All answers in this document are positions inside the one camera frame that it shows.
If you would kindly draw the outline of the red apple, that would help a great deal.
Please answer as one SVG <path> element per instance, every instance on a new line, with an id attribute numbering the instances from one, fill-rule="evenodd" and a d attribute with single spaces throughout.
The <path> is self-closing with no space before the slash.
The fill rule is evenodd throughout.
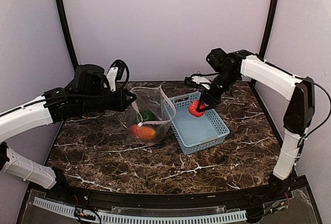
<path id="1" fill-rule="evenodd" d="M 198 105 L 199 105 L 199 101 L 198 100 L 194 100 L 189 108 L 188 108 L 188 111 L 191 115 L 195 116 L 195 117 L 201 117 L 204 115 L 205 111 L 202 111 L 202 112 L 198 112 L 197 111 L 197 108 L 198 108 Z"/>

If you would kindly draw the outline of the light blue plastic basket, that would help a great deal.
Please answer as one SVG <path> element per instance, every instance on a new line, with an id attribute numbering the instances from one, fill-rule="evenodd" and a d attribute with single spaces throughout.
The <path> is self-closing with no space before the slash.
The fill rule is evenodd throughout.
<path id="1" fill-rule="evenodd" d="M 219 114 L 207 110 L 201 117 L 195 117 L 188 111 L 189 105 L 200 98 L 200 92 L 171 97 L 162 101 L 162 107 L 168 115 L 176 114 L 171 120 L 171 128 L 185 155 L 189 155 L 222 143 L 230 134 Z"/>

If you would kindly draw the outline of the green pepper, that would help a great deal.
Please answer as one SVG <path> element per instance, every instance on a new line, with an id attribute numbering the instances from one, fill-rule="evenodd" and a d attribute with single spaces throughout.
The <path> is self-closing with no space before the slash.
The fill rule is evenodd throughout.
<path id="1" fill-rule="evenodd" d="M 147 111 L 147 110 L 141 111 L 140 115 L 142 117 L 143 122 L 156 121 L 157 120 L 155 114 L 151 111 Z"/>

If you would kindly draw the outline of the orange persimmon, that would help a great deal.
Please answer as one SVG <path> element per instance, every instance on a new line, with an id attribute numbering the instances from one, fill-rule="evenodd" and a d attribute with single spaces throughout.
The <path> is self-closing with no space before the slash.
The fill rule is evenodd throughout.
<path id="1" fill-rule="evenodd" d="M 138 125 L 132 125 L 130 127 L 131 134 L 138 139 L 142 140 L 152 140 L 156 136 L 156 131 L 153 128 L 147 127 L 147 126 L 141 126 Z"/>

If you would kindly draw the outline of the clear zip top bag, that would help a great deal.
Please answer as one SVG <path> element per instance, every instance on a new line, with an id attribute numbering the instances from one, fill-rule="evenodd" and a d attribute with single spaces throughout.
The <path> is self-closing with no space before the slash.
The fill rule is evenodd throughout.
<path id="1" fill-rule="evenodd" d="M 153 146 L 166 136 L 176 108 L 161 86 L 134 87 L 136 100 L 131 104 L 127 128 L 127 142 Z"/>

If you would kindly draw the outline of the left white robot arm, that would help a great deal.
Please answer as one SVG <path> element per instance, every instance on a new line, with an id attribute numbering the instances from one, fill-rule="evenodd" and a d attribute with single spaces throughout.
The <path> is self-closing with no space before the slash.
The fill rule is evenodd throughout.
<path id="1" fill-rule="evenodd" d="M 82 117 L 91 112 L 106 110 L 123 112 L 136 95 L 125 86 L 128 79 L 117 86 L 123 74 L 129 75 L 127 64 L 115 60 L 108 71 L 102 67 L 79 65 L 73 80 L 66 87 L 57 87 L 19 107 L 1 113 L 1 172 L 20 177 L 51 189 L 62 201 L 73 197 L 65 176 L 59 169 L 52 169 L 27 159 L 9 148 L 6 140 L 28 130 L 63 122 L 72 117 Z"/>

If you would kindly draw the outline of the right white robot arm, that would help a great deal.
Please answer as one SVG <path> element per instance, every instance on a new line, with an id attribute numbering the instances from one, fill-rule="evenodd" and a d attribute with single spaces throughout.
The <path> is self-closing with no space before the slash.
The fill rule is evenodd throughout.
<path id="1" fill-rule="evenodd" d="M 309 130 L 315 114 L 315 88 L 319 84 L 310 77 L 300 77 L 285 71 L 257 54 L 247 50 L 226 53 L 221 48 L 211 50 L 206 61 L 213 68 L 213 80 L 208 74 L 194 73 L 185 77 L 184 84 L 203 87 L 195 111 L 202 113 L 214 109 L 221 103 L 222 94 L 242 77 L 251 78 L 273 89 L 288 102 L 283 117 L 284 138 L 273 177 L 285 181 L 300 159 L 307 138 L 322 127 L 321 122 Z"/>

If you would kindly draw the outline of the black front rail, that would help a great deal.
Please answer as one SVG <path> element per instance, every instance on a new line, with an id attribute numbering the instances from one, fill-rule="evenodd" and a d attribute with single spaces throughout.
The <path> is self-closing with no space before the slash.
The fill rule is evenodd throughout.
<path id="1" fill-rule="evenodd" d="M 268 190 L 267 185 L 242 190 L 219 191 L 212 193 L 188 195 L 145 195 L 133 193 L 118 193 L 102 190 L 92 190 L 69 186 L 69 193 L 78 197 L 79 203 L 91 208 L 111 209 L 112 207 L 132 208 L 195 208 L 226 206 L 227 208 L 250 208 L 270 202 L 263 195 Z"/>

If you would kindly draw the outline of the left black frame post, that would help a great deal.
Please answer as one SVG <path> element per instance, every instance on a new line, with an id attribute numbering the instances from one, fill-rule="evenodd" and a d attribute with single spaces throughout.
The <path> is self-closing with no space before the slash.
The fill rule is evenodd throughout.
<path id="1" fill-rule="evenodd" d="M 55 1 L 56 1 L 57 12 L 58 12 L 59 20 L 61 23 L 61 28 L 62 28 L 62 32 L 64 35 L 69 58 L 70 58 L 73 69 L 76 70 L 77 66 L 79 65 L 79 62 L 78 62 L 78 59 L 76 56 L 76 52 L 75 52 L 74 45 L 73 45 L 72 38 L 71 38 L 71 33 L 69 30 L 64 0 L 55 0 Z"/>

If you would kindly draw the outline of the black frame post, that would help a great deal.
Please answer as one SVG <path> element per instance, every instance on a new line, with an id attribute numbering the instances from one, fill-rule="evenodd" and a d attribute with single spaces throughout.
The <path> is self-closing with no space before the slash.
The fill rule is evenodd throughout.
<path id="1" fill-rule="evenodd" d="M 76 70 L 77 66 L 79 65 L 79 62 L 78 62 L 78 59 L 76 56 L 76 52 L 75 52 L 74 45 L 73 45 L 72 38 L 71 38 L 71 33 L 69 30 L 64 0 L 55 0 L 55 1 L 56 1 L 57 12 L 58 12 L 59 20 L 61 23 L 61 28 L 62 28 L 62 32 L 64 35 L 69 58 L 70 58 L 73 69 Z"/>
<path id="2" fill-rule="evenodd" d="M 277 3 L 278 3 L 278 0 L 270 0 L 264 34 L 262 37 L 260 50 L 259 50 L 259 56 L 261 59 L 265 58 L 265 54 L 266 54 L 267 46 L 268 46 L 269 39 L 271 36 L 274 18 L 275 18 L 275 14 L 276 14 Z"/>

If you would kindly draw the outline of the right black frame post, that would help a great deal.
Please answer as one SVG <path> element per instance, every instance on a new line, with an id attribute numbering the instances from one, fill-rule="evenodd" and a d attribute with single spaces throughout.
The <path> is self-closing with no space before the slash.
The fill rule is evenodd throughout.
<path id="1" fill-rule="evenodd" d="M 268 46 L 269 39 L 271 36 L 274 18 L 275 18 L 275 14 L 276 14 L 277 3 L 278 3 L 278 0 L 270 0 L 264 34 L 262 37 L 260 50 L 259 50 L 259 56 L 261 59 L 265 58 L 265 54 L 266 54 L 267 46 Z"/>

